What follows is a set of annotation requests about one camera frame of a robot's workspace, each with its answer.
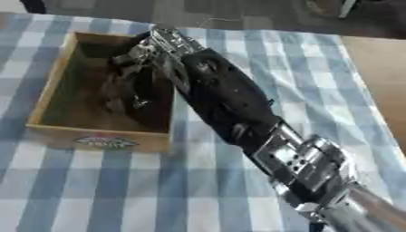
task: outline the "table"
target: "table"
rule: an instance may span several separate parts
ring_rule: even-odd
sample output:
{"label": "table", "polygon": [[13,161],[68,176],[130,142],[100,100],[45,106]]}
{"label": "table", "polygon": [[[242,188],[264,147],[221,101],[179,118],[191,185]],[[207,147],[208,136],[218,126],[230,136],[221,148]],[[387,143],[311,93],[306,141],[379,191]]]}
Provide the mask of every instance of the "table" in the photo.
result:
{"label": "table", "polygon": [[[3,231],[306,231],[241,151],[179,96],[169,154],[55,150],[24,123],[67,32],[137,34],[149,24],[10,14],[0,32]],[[406,163],[339,36],[183,29],[254,78],[305,136],[354,154],[361,181],[406,208]]]}
{"label": "table", "polygon": [[368,86],[401,149],[406,150],[406,41],[343,36],[358,72]]}

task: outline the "silver metal arm segment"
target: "silver metal arm segment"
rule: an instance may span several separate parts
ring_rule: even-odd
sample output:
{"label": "silver metal arm segment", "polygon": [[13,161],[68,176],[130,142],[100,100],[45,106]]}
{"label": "silver metal arm segment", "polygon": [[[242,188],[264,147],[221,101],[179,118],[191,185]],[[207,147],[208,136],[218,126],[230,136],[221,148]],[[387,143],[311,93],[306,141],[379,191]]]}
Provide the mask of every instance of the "silver metal arm segment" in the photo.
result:
{"label": "silver metal arm segment", "polygon": [[[203,50],[175,28],[157,25],[150,38],[135,46],[125,59],[116,60],[120,64],[120,60],[143,63],[151,59],[188,95],[196,77],[187,75],[181,58]],[[211,63],[198,65],[203,73],[214,72]],[[246,128],[241,127],[241,133],[246,133]],[[262,145],[245,153],[270,177],[278,196],[299,214],[338,232],[406,231],[406,213],[359,184],[351,157],[337,145],[317,135],[304,140],[283,120],[270,130],[262,130],[268,131]]]}
{"label": "silver metal arm segment", "polygon": [[[358,183],[351,158],[326,139],[302,140],[282,124],[254,159],[271,174],[277,194],[311,222],[339,232],[406,231],[406,213]],[[296,181],[313,193],[321,191],[307,201],[293,192]]]}

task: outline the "robotic hand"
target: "robotic hand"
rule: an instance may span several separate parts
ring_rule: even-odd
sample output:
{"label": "robotic hand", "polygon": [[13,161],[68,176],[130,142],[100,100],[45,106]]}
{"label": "robotic hand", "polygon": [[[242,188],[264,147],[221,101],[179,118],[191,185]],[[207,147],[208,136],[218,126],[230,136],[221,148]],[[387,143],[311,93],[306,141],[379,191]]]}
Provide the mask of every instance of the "robotic hand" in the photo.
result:
{"label": "robotic hand", "polygon": [[[274,115],[272,101],[235,65],[177,29],[156,25],[131,38],[110,65],[119,80],[142,67],[163,73],[201,119],[240,147],[269,176],[278,196],[317,230],[327,225],[340,232],[406,231],[406,213],[358,183],[345,152],[317,135],[304,140]],[[132,105],[151,103],[134,94]]]}

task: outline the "floor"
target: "floor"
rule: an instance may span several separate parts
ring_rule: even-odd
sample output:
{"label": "floor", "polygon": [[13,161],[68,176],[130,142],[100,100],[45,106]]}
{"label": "floor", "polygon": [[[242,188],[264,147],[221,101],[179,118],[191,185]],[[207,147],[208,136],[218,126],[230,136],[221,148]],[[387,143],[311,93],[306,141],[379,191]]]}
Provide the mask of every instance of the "floor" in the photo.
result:
{"label": "floor", "polygon": [[[166,22],[220,29],[277,29],[369,37],[406,38],[406,1],[362,1],[344,20],[321,17],[306,0],[44,0],[58,15]],[[313,0],[334,5],[341,0]],[[212,20],[222,18],[229,21]]]}

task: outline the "wooden table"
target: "wooden table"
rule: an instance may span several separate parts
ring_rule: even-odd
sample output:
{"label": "wooden table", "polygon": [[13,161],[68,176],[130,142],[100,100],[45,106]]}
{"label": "wooden table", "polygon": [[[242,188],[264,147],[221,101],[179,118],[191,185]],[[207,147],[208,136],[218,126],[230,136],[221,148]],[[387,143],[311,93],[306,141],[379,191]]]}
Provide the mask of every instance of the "wooden table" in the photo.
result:
{"label": "wooden table", "polygon": [[393,136],[406,151],[406,41],[344,36],[343,42]]}

